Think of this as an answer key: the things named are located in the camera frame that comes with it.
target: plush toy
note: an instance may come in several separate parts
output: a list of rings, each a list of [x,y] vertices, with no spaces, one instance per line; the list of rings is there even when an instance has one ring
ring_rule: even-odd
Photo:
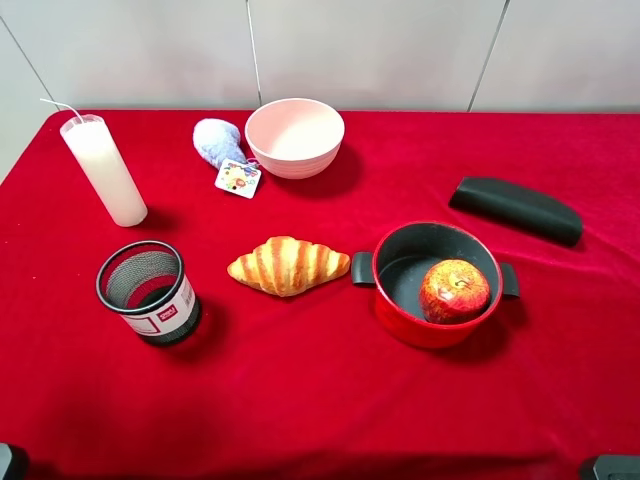
[[[193,145],[207,163],[216,168],[228,158],[238,163],[247,163],[240,150],[240,130],[235,125],[217,118],[200,120],[193,129]]]

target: toy apple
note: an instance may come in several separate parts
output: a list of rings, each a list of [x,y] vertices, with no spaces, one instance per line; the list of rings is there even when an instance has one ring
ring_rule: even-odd
[[[420,305],[429,322],[462,323],[487,307],[490,293],[487,279],[476,267],[464,260],[444,260],[425,275]]]

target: mesh pencil cup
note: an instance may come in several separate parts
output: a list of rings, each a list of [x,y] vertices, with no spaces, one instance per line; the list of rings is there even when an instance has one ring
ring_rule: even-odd
[[[96,280],[98,297],[152,345],[188,337],[200,319],[200,302],[171,245],[154,240],[132,243],[111,255]]]

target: red pot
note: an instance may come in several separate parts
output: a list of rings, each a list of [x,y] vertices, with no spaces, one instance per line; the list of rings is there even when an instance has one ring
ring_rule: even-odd
[[[442,325],[424,317],[419,291],[427,271],[448,258],[459,258],[482,272],[491,300],[478,317],[464,323]],[[376,287],[375,312],[396,338],[422,348],[444,348],[469,336],[494,312],[503,295],[519,296],[513,267],[498,264],[489,249],[470,233],[453,225],[417,222],[389,232],[374,253],[353,258],[351,276],[356,285]]]

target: pot handle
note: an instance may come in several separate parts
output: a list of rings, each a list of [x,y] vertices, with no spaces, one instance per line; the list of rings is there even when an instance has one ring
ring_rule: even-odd
[[[373,286],[376,280],[373,277],[373,253],[358,252],[351,262],[351,281],[357,286]]]
[[[502,288],[503,297],[520,298],[520,286],[518,285],[518,277],[516,271],[510,263],[500,262],[500,270],[502,270]]]

